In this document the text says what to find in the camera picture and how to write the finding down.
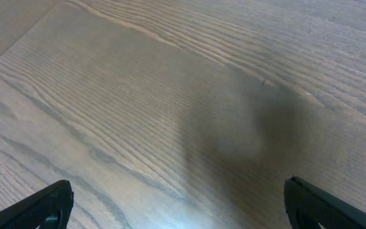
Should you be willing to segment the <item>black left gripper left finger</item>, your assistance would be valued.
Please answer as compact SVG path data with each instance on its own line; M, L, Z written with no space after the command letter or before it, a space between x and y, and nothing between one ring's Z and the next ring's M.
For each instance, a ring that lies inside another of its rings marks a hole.
M68 180L59 180L0 211L0 229L66 229L74 205Z

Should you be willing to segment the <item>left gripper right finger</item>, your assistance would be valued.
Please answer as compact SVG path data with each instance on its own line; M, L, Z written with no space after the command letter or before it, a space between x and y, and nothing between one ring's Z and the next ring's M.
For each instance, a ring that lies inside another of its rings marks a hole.
M284 184L285 210L293 229L366 229L366 213L299 178Z

